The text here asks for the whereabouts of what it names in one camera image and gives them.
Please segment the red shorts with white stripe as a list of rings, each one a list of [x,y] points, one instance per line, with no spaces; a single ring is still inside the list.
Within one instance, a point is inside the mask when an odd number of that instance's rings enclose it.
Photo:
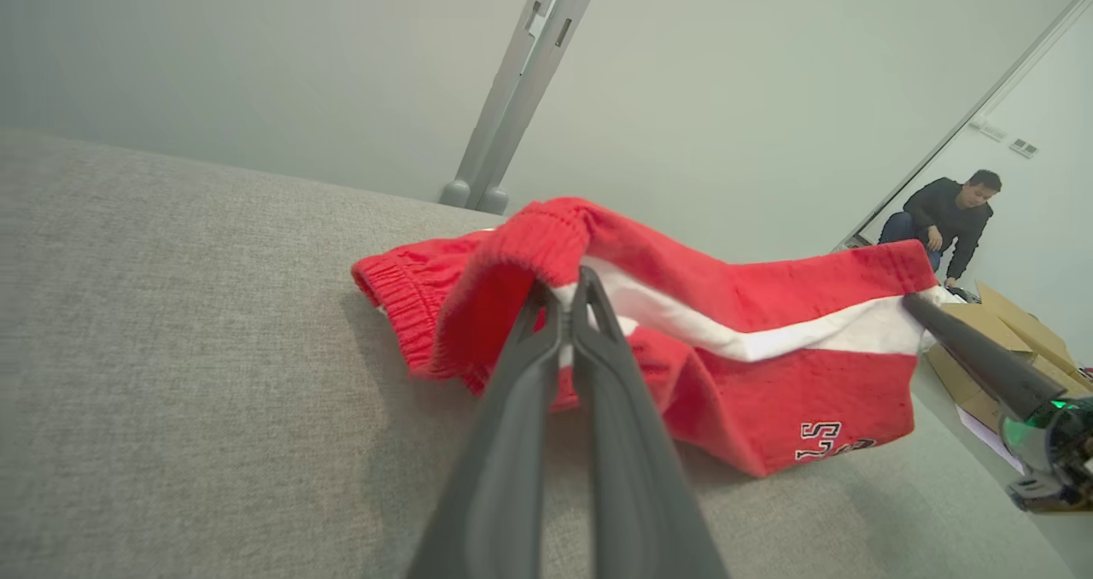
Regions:
[[[407,369],[487,388],[534,282],[571,306],[593,269],[669,434],[769,477],[913,430],[924,327],[908,294],[944,293],[920,243],[728,264],[581,198],[524,206],[494,229],[359,260]]]

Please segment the crouching person in black jacket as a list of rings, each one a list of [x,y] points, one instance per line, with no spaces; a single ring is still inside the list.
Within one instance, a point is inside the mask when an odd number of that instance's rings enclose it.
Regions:
[[[975,172],[964,184],[952,178],[935,179],[910,194],[900,212],[891,214],[878,243],[921,243],[935,271],[952,249],[942,284],[954,287],[979,248],[994,216],[989,201],[1001,189],[1001,178],[989,170]]]

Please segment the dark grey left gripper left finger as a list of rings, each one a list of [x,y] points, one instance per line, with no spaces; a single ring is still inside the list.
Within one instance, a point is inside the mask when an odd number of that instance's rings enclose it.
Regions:
[[[406,579],[540,579],[546,414],[561,304],[531,284]]]

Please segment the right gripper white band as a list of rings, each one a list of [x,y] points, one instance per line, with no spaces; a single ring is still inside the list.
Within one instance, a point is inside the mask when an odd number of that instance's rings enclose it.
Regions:
[[[1093,395],[1066,399],[1062,385],[922,295],[903,307],[1001,407],[1001,442],[1022,469],[1007,486],[1016,508],[1093,512]]]

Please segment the grey fabric sofa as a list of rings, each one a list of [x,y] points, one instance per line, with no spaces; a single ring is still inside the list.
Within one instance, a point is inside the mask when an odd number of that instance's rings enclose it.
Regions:
[[[350,268],[497,222],[0,131],[0,579],[399,579],[475,402]],[[912,389],[910,436],[775,477],[680,447],[734,579],[1089,578],[1093,516],[1019,512]]]

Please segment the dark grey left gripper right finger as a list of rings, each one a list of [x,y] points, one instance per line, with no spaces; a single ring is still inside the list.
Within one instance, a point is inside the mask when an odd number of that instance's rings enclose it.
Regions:
[[[593,579],[730,579],[604,284],[586,265],[571,348],[591,435]]]

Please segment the flattened brown cardboard box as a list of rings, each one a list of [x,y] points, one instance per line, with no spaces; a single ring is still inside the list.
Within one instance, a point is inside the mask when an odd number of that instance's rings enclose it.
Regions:
[[[1093,379],[1080,373],[1078,362],[1071,356],[1061,336],[988,284],[976,284],[979,303],[947,303],[942,310],[968,323],[1015,357],[1062,385],[1069,395],[1093,394]],[[932,365],[957,407],[978,420],[984,427],[998,432],[998,401],[972,380],[971,374],[944,346],[936,344],[930,347],[926,352],[926,361]]]

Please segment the grey double partition post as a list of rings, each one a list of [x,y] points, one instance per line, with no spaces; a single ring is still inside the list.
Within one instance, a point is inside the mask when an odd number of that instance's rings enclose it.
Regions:
[[[505,174],[590,3],[524,2],[458,170],[442,187],[440,205],[506,212]]]

